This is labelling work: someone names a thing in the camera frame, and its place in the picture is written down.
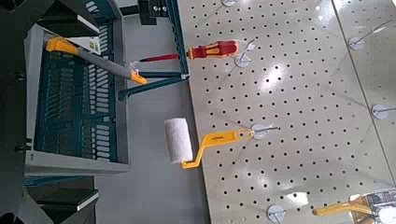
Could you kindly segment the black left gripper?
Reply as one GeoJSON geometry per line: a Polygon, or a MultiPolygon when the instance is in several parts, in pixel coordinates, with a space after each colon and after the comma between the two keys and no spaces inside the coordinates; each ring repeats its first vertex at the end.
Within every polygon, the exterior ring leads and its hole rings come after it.
{"type": "Polygon", "coordinates": [[[158,18],[167,18],[165,0],[138,0],[139,19],[142,25],[156,25],[158,18]]]}

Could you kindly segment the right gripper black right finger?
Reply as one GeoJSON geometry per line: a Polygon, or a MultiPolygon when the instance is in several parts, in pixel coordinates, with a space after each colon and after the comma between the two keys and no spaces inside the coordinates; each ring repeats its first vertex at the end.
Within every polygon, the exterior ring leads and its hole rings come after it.
{"type": "Polygon", "coordinates": [[[94,224],[98,189],[57,189],[33,197],[23,187],[17,210],[3,210],[1,224],[94,224]]]}

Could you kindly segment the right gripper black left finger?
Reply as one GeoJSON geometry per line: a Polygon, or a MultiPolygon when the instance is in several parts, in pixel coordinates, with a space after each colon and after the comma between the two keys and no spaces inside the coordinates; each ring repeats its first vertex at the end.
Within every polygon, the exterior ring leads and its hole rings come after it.
{"type": "Polygon", "coordinates": [[[35,25],[64,37],[99,36],[85,0],[1,0],[1,30],[26,35],[35,25]]]}

